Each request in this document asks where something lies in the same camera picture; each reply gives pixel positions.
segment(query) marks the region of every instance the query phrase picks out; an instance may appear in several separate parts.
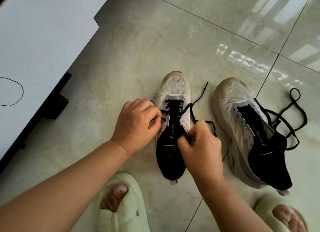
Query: sneaker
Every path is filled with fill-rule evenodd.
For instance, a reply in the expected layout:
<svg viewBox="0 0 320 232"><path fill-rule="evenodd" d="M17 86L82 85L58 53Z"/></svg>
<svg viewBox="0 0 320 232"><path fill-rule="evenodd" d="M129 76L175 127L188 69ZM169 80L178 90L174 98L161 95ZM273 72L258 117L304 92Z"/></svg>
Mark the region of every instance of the sneaker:
<svg viewBox="0 0 320 232"><path fill-rule="evenodd" d="M292 186L285 151L299 144L294 132L306 125L307 116L292 95L291 100L292 103L277 114L264 109L250 88L239 79L228 78L217 86L213 95L213 114L229 138L230 167L245 184L254 188L270 185L278 191L286 191ZM304 117L304 123L297 129L281 116L293 104ZM274 122L268 112L277 117ZM286 137L276 131L281 121L290 129ZM291 135L298 143L287 148L287 138Z"/></svg>
<svg viewBox="0 0 320 232"><path fill-rule="evenodd" d="M190 130L191 93L189 83L180 71L167 74L154 97L154 106L162 112L163 125L155 137L156 157L163 176L177 183L186 166L177 145Z"/></svg>

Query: person's left arm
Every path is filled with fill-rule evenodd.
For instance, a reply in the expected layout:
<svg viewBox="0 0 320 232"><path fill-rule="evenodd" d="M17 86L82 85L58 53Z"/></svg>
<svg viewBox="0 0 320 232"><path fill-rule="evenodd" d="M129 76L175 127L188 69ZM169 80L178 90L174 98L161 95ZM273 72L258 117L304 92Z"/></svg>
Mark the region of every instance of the person's left arm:
<svg viewBox="0 0 320 232"><path fill-rule="evenodd" d="M156 135L160 117L150 100L127 102L110 141L0 208L0 231L70 231L110 177Z"/></svg>

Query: slipper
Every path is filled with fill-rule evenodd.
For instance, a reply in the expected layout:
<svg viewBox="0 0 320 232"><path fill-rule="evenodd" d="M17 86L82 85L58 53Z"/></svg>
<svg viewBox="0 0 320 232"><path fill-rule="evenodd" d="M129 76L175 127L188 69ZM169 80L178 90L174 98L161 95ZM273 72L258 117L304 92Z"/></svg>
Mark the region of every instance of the slipper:
<svg viewBox="0 0 320 232"><path fill-rule="evenodd" d="M289 201L287 198L278 195L268 195L263 197L257 204L254 211L259 215L260 218L272 229L274 232L289 232L288 228L273 215L273 210L278 205L287 205L291 207L302 220L305 228L308 230L308 225L306 219L303 217L303 213L298 209L293 202Z"/></svg>
<svg viewBox="0 0 320 232"><path fill-rule="evenodd" d="M128 193L120 202L116 212L107 209L99 210L98 230L100 232L150 232L142 193L137 181L131 175L118 173L111 177L99 195L99 204L103 196L116 184L124 184L128 188Z"/></svg>

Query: glossy floor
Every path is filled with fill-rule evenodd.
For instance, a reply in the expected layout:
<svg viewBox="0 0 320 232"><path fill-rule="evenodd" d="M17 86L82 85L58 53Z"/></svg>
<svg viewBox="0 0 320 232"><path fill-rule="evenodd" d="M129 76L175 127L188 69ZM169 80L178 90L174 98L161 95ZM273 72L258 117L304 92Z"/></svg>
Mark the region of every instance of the glossy floor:
<svg viewBox="0 0 320 232"><path fill-rule="evenodd" d="M209 81L194 107L198 119L215 121L210 97L227 77L242 79L259 102L274 111L286 106L290 88L300 89L300 105L309 122L297 132L301 144L286 153L286 162L294 184L291 199L305 210L310 231L315 231L320 227L316 199L320 191L320 74L316 72L320 63L315 63L320 48L315 20L319 12L317 0L305 6L306 2L108 0L95 17L97 33L69 69L73 76L63 93L70 103L55 121L40 121L26 148L1 174L0 203L108 140L126 101L152 99L166 73L179 70L187 76L193 98ZM293 126L302 121L294 108L285 117ZM288 132L285 127L279 129ZM225 176L246 202L253 207L264 194L275 193L270 187L250 188L235 178L219 126L217 135L226 156ZM190 173L186 171L177 185L170 185L158 169L154 151L152 142L122 167L141 187L151 231L218 231ZM94 201L72 231L96 231L97 212Z"/></svg>

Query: black shoelace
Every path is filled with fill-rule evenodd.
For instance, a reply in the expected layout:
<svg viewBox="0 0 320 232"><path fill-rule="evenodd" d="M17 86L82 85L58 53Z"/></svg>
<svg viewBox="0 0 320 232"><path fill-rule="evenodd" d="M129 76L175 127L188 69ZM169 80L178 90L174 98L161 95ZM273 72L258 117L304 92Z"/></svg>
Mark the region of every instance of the black shoelace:
<svg viewBox="0 0 320 232"><path fill-rule="evenodd" d="M295 100L295 99L293 98L293 96L292 96L292 90L294 90L294 89L297 90L298 93L299 93L299 97L298 97L296 100ZM299 91L298 89L296 89L296 88L292 88L292 89L290 90L291 103L290 103L287 107L285 107L282 111L280 111L280 113L276 113L276 112L274 112L274 111L272 111L272 110L263 108L263 107L261 106L261 104L259 104L259 102L257 101L257 99L254 98L254 100L255 100L255 101L257 102L257 104L259 105L261 111L266 115L266 117L267 117L267 119L268 119L268 124L269 124L274 130L276 130L276 128L278 127L278 125L281 123L281 121L283 121L283 123L284 123L284 124L288 127L288 129L290 130L290 132L288 133L288 135L286 135L286 138L289 138L289 137L292 135L292 136L295 137L295 139L297 140L297 144L296 144L296 145L294 145L294 146L292 146L292 147L290 147L290 148L286 148L286 150L295 149L295 148L299 145L300 141L299 141L299 139L297 138L295 131L300 130L302 127L304 127L304 126L308 123L308 119L307 119L306 112L305 112L305 111L298 105L298 103L297 103L297 101L300 99L300 97L301 97L300 91ZM295 107L298 108L298 110L301 112L301 114L302 114L302 116L303 116L303 123L302 123L302 125L299 126L299 127L296 128L296 129L293 129L292 126L289 124L289 122L282 117L282 114L283 114L287 109L289 109L292 105L295 105ZM277 118L276 118L274 121L271 121L271 117L270 117L270 115L269 115L268 113L273 114L273 115L276 116Z"/></svg>
<svg viewBox="0 0 320 232"><path fill-rule="evenodd" d="M202 98L203 94L205 93L206 87L208 85L209 82L207 82L207 84L205 85L205 88L203 89L203 92L201 94L201 96L194 101L193 103L189 103L183 110L182 110L182 105L183 105L183 100L165 100L165 103L168 103L166 106L166 110L160 110L162 113L169 115L169 116L176 116L178 117L178 119L180 120L182 115L190 108L190 114L193 120L193 123L196 124L198 122L198 120L196 120L193 111L192 111L192 107L194 106L194 104ZM213 134L216 137L216 127L214 126L214 123L212 121L205 121L206 123L210 123L213 126ZM188 133L186 132L186 130L184 128L182 128L182 132L185 135L186 139L188 140L188 142L190 143L191 139L188 135Z"/></svg>

